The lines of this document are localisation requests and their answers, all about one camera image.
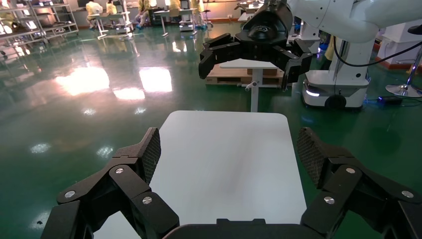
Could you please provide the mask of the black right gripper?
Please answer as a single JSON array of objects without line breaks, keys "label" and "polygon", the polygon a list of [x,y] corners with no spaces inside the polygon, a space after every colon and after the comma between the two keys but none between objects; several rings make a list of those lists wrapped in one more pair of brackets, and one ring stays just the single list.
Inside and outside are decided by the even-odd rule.
[{"label": "black right gripper", "polygon": [[286,47],[293,14],[286,1],[267,1],[234,36],[222,34],[203,44],[199,77],[205,79],[216,64],[237,60],[271,62],[283,71],[281,89],[287,90],[310,70],[313,54],[301,39]]}]

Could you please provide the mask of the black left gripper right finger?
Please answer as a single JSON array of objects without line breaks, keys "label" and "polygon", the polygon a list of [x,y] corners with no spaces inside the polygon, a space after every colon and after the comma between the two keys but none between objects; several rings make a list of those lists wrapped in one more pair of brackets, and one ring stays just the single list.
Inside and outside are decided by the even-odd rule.
[{"label": "black left gripper right finger", "polygon": [[417,191],[371,171],[346,148],[324,143],[309,127],[300,129],[297,150],[320,190],[302,215],[302,226],[330,239],[351,211],[384,239],[421,238],[422,196]]}]

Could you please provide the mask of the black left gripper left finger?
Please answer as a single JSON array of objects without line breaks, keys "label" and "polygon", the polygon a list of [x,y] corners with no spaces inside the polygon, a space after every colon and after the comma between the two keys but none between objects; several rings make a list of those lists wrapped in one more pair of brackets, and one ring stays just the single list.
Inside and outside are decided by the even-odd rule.
[{"label": "black left gripper left finger", "polygon": [[151,127],[141,142],[118,149],[103,169],[59,193],[42,238],[92,239],[117,212],[141,238],[164,238],[180,220],[150,188],[160,156],[159,129]]}]

